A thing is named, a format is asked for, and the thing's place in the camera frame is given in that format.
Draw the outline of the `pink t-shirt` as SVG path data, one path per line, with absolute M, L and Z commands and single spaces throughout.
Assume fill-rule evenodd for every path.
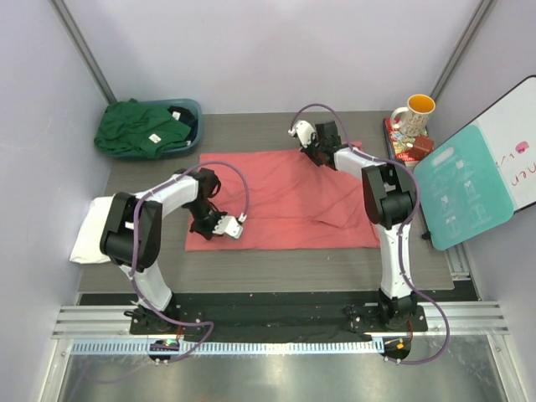
M 188 252 L 379 247 L 362 183 L 350 174 L 318 167 L 297 149 L 203 153 L 199 160 L 222 183 L 215 206 L 247 217 L 237 240 L 189 233 Z

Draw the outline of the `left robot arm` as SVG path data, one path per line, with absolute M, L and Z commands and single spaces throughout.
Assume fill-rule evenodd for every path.
M 117 265 L 136 287 L 137 306 L 124 312 L 131 319 L 130 333 L 168 334 L 178 327 L 180 308 L 157 263 L 163 219 L 176 209 L 193 218 L 190 230 L 211 240 L 226 215 L 211 202 L 221 182 L 207 168 L 187 173 L 181 169 L 165 183 L 135 195 L 112 197 L 100 238 L 100 251 Z

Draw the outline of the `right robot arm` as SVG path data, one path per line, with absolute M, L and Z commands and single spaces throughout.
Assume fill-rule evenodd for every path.
M 410 279 L 409 239 L 418 197 L 409 169 L 342 144 L 334 121 L 314 126 L 299 120 L 289 135 L 300 142 L 301 152 L 315 165 L 361 180 L 365 212 L 376 227 L 380 243 L 379 323 L 390 331 L 400 329 L 418 307 Z

